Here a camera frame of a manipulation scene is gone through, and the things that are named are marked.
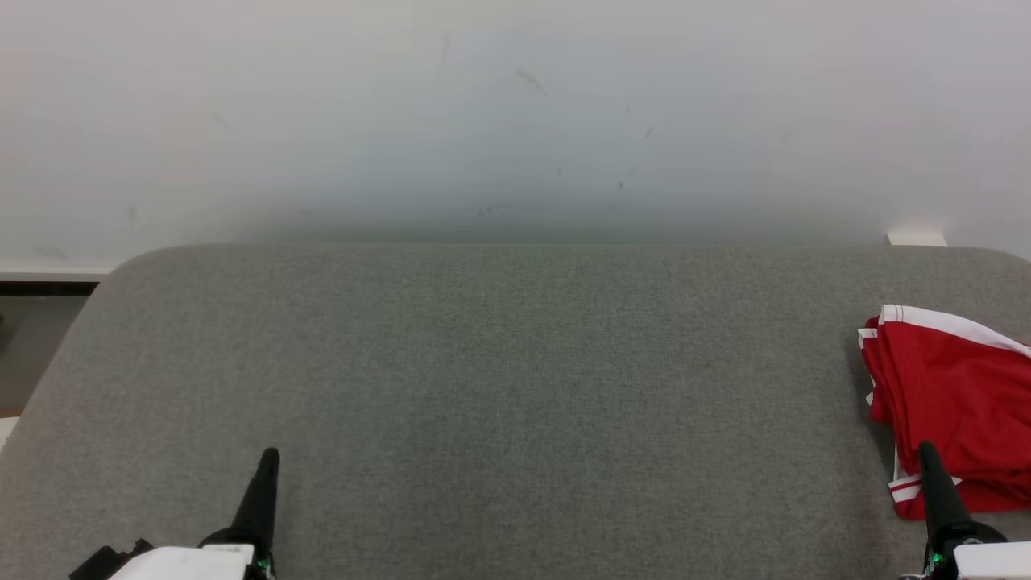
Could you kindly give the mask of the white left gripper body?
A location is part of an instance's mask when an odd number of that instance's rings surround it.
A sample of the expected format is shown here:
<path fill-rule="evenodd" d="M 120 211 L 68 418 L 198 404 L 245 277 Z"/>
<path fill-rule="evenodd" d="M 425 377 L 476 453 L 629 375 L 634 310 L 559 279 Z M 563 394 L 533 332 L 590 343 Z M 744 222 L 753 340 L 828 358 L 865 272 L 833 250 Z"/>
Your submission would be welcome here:
<path fill-rule="evenodd" d="M 271 541 L 231 526 L 198 547 L 162 546 L 128 557 L 111 579 L 276 579 Z"/>

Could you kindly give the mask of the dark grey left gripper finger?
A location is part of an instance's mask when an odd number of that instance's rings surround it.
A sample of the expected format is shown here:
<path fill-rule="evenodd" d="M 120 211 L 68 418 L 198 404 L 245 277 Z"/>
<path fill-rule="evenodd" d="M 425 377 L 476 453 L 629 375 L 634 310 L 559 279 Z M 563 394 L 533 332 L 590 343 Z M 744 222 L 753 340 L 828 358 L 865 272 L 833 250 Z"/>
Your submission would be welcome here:
<path fill-rule="evenodd" d="M 237 507 L 233 526 L 246 531 L 273 531 L 279 499 L 279 449 L 266 448 Z"/>

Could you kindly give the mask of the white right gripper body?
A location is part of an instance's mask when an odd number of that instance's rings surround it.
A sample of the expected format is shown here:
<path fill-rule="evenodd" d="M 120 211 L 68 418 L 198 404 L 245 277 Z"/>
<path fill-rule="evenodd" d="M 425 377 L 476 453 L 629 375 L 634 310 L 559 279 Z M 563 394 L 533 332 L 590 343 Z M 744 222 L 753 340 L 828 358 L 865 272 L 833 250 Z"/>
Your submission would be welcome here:
<path fill-rule="evenodd" d="M 1029 579 L 1030 543 L 1012 542 L 979 522 L 929 532 L 924 568 L 899 579 Z"/>

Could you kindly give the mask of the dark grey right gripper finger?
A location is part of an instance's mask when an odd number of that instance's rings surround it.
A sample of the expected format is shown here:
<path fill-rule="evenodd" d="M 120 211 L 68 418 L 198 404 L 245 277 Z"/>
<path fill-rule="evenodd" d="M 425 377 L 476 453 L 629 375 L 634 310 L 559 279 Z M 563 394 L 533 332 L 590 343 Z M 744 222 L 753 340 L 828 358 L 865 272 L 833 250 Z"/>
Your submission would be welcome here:
<path fill-rule="evenodd" d="M 931 441 L 918 446 L 921 467 L 921 492 L 927 528 L 956 528 L 968 524 L 970 513 L 950 477 L 938 448 Z"/>

